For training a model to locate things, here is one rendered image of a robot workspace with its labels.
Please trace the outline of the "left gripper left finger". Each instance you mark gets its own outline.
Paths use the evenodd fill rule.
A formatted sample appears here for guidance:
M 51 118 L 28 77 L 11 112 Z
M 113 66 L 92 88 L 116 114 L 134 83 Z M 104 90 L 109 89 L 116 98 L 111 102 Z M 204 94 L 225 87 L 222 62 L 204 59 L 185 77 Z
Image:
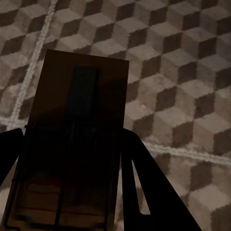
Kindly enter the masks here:
M 23 139 L 20 128 L 0 133 L 0 185 L 19 157 Z

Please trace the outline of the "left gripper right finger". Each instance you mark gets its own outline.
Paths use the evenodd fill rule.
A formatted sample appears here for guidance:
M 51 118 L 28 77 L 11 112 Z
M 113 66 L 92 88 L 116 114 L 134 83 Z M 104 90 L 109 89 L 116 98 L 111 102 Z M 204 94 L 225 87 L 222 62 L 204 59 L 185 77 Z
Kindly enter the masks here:
M 132 167 L 137 170 L 150 210 L 139 210 Z M 139 136 L 121 129 L 124 231 L 202 231 Z

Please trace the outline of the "mousetrap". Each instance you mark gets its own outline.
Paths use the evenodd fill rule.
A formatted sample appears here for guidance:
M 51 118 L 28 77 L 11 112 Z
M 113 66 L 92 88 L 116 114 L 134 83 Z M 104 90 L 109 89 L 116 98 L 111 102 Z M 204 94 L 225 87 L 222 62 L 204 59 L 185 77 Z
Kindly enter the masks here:
M 128 71 L 47 50 L 0 231 L 114 231 Z

